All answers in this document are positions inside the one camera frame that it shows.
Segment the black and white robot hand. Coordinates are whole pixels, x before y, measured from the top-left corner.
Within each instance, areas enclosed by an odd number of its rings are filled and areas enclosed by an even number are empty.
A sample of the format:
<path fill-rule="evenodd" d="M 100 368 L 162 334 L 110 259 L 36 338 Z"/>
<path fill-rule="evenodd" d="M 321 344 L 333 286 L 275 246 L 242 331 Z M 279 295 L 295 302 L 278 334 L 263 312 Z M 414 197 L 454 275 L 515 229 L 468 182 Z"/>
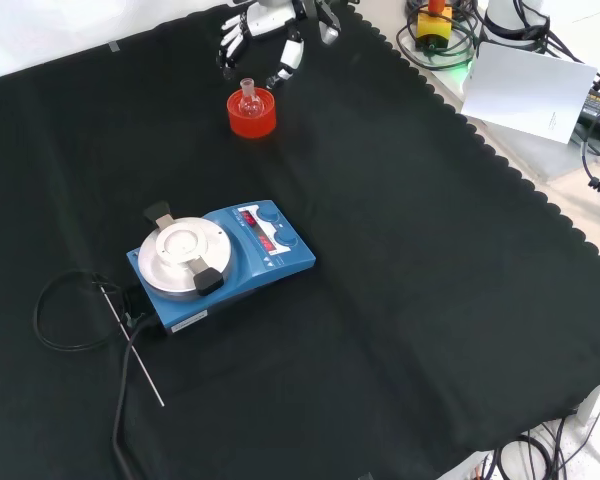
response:
<path fill-rule="evenodd" d="M 266 79 L 266 88 L 274 90 L 293 77 L 304 54 L 304 39 L 299 24 L 316 20 L 321 41 L 334 43 L 341 34 L 341 24 L 328 1 L 248 1 L 247 8 L 221 26 L 216 62 L 227 80 L 233 77 L 239 59 L 251 40 L 284 34 L 286 41 L 276 72 Z"/>

